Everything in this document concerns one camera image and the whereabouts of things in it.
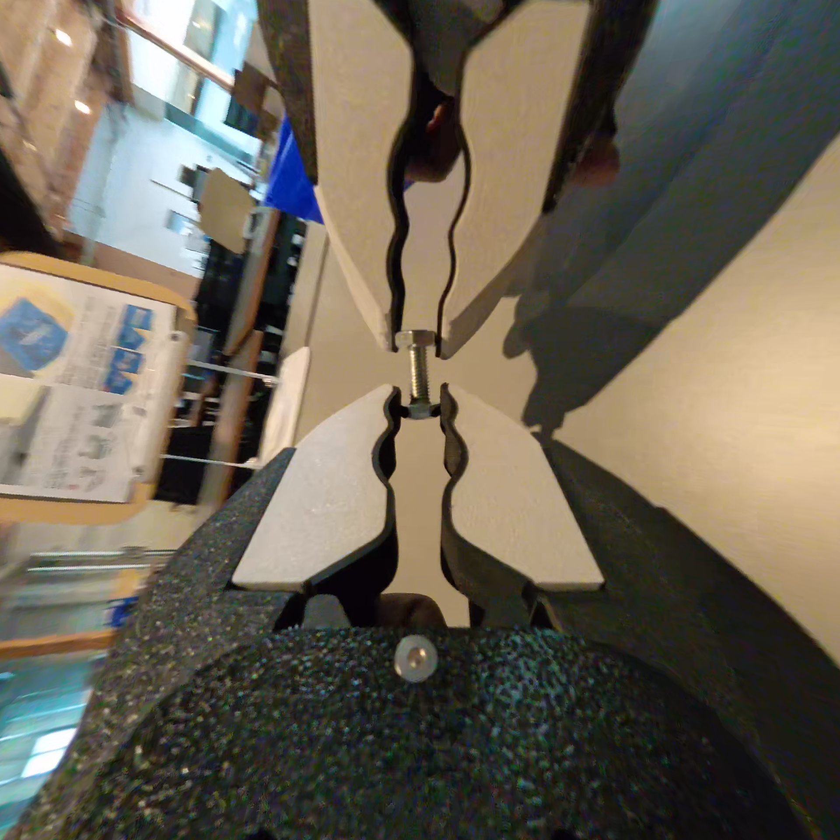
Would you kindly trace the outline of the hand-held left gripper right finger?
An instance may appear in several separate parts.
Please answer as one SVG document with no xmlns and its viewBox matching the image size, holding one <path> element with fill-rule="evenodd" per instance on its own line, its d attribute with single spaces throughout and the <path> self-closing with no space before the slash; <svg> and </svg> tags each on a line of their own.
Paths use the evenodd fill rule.
<svg viewBox="0 0 840 840">
<path fill-rule="evenodd" d="M 443 385 L 444 557 L 462 592 L 596 591 L 605 582 L 538 441 L 458 385 Z"/>
</svg>

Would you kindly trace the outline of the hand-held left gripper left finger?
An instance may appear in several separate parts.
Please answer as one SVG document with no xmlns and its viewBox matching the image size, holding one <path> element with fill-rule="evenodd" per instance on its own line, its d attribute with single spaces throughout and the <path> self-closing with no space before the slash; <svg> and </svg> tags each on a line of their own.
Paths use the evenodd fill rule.
<svg viewBox="0 0 840 840">
<path fill-rule="evenodd" d="M 300 441 L 238 566 L 243 590 L 303 592 L 395 530 L 382 447 L 396 432 L 398 388 L 380 385 Z"/>
</svg>

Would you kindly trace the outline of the silver metal bolt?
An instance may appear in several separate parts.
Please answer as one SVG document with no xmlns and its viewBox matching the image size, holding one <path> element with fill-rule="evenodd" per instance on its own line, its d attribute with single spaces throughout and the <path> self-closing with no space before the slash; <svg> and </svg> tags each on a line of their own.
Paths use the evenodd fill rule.
<svg viewBox="0 0 840 840">
<path fill-rule="evenodd" d="M 398 350 L 405 350 L 410 366 L 409 402 L 412 399 L 432 402 L 427 352 L 436 349 L 437 335 L 434 331 L 425 329 L 403 330 L 395 334 L 395 346 Z"/>
</svg>

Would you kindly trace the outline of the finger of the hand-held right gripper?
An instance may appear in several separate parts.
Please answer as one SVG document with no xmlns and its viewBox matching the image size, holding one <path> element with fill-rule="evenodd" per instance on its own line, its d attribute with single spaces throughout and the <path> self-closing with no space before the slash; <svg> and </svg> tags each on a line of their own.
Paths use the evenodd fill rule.
<svg viewBox="0 0 840 840">
<path fill-rule="evenodd" d="M 394 347 L 404 241 L 395 156 L 413 107 L 414 57 L 380 2 L 309 3 L 314 192 L 352 300 L 381 349 Z"/>
<path fill-rule="evenodd" d="M 589 2 L 524 2 L 465 55 L 457 97 L 465 192 L 448 236 L 443 360 L 488 318 L 492 285 L 539 219 L 591 23 Z"/>
</svg>

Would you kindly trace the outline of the beige chair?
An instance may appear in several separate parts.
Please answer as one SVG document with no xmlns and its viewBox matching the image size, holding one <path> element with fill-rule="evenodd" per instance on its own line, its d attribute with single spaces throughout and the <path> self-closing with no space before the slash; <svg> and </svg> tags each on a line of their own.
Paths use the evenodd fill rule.
<svg viewBox="0 0 840 840">
<path fill-rule="evenodd" d="M 256 201 L 242 182 L 215 168 L 206 174 L 198 201 L 201 231 L 227 251 L 245 252 L 246 226 L 256 208 Z"/>
</svg>

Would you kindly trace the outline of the person's right hand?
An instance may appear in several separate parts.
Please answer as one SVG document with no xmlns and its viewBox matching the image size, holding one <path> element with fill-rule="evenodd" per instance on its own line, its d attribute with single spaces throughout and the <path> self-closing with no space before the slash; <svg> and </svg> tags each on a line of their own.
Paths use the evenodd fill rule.
<svg viewBox="0 0 840 840">
<path fill-rule="evenodd" d="M 455 100 L 443 96 L 421 111 L 409 145 L 406 183 L 440 183 L 452 171 L 461 152 Z"/>
</svg>

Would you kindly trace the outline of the blue plastic storage bin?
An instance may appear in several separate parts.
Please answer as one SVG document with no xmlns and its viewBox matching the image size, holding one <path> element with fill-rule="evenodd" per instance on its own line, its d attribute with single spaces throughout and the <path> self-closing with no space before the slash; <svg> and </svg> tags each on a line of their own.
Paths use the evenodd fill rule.
<svg viewBox="0 0 840 840">
<path fill-rule="evenodd" d="M 323 225 L 313 184 L 305 172 L 287 114 L 280 125 L 277 151 L 270 167 L 266 196 L 262 203 L 306 222 Z"/>
</svg>

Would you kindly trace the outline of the printed poster sheet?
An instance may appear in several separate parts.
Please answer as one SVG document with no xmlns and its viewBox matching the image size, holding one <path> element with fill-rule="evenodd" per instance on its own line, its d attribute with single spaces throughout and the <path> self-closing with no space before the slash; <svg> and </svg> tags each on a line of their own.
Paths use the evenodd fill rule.
<svg viewBox="0 0 840 840">
<path fill-rule="evenodd" d="M 159 464 L 193 312 L 144 280 L 2 260 L 1 489 L 127 505 Z"/>
</svg>

